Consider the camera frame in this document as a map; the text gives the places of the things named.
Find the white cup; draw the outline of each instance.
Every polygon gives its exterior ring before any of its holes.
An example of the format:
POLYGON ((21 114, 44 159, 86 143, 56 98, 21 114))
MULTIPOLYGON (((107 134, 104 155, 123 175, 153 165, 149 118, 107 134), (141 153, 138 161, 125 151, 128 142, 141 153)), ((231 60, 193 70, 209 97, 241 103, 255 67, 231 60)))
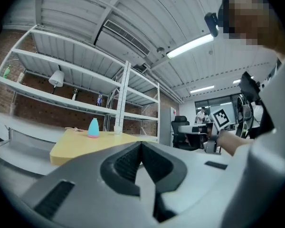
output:
POLYGON ((122 128, 120 126, 114 126, 114 134, 120 135, 122 133, 122 128))

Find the air vent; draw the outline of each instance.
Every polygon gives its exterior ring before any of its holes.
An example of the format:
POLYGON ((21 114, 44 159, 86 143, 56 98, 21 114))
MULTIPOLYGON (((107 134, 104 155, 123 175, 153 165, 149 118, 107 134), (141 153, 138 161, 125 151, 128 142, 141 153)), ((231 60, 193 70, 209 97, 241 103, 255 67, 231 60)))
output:
POLYGON ((141 42, 139 42, 139 40, 137 40, 134 36, 129 34, 127 31, 125 31, 119 25, 116 25, 112 21, 107 20, 106 23, 104 24, 104 27, 108 28, 109 30, 115 32, 117 35, 129 41, 133 46, 139 49, 146 56, 150 53, 150 50, 147 47, 145 47, 141 42))
POLYGON ((62 202, 67 198, 74 184, 61 181, 35 208, 34 210, 43 217, 51 220, 58 211, 62 202))

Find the blue and pink bottle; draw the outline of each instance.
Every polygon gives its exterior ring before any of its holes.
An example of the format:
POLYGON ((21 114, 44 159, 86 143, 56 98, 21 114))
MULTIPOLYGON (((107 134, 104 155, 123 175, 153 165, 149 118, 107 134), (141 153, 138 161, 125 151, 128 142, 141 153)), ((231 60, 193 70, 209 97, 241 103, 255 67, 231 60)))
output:
POLYGON ((87 131, 87 136, 94 139, 99 137, 99 126, 97 118, 93 118, 91 121, 89 129, 87 131))

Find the yellow table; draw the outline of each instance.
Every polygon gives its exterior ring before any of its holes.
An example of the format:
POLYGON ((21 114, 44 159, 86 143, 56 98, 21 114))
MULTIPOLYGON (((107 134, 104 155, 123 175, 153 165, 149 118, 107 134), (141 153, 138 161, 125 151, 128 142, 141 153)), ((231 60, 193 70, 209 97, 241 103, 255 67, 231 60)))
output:
POLYGON ((99 137, 93 139, 87 136, 87 131, 76 132, 73 129, 67 129, 50 152, 50 159, 53 165, 63 165, 70 159, 83 154, 136 141, 145 140, 125 133, 114 135, 114 132, 99 132, 99 137))

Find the lamp shade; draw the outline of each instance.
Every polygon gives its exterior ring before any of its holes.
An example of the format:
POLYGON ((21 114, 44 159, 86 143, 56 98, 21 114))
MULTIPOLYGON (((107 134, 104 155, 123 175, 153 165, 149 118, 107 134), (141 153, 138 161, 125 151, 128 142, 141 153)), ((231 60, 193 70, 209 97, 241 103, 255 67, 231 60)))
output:
POLYGON ((64 77, 65 73, 57 70, 48 81, 53 86, 62 87, 64 77))

